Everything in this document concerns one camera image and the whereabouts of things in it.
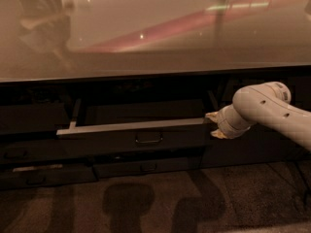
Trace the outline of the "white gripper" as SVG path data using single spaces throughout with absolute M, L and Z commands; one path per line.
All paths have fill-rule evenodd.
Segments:
M 218 129 L 211 132 L 211 136 L 218 139 L 238 138 L 256 124 L 243 118 L 233 105 L 225 106 L 218 112 L 207 113 L 205 117 L 218 124 Z

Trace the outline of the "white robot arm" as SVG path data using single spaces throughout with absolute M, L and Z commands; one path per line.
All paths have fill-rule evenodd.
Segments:
M 260 124 L 311 151 L 311 113 L 292 106 L 291 99 L 283 83 L 247 85 L 234 93 L 230 105 L 205 117 L 217 124 L 211 135 L 219 139 L 235 139 Z

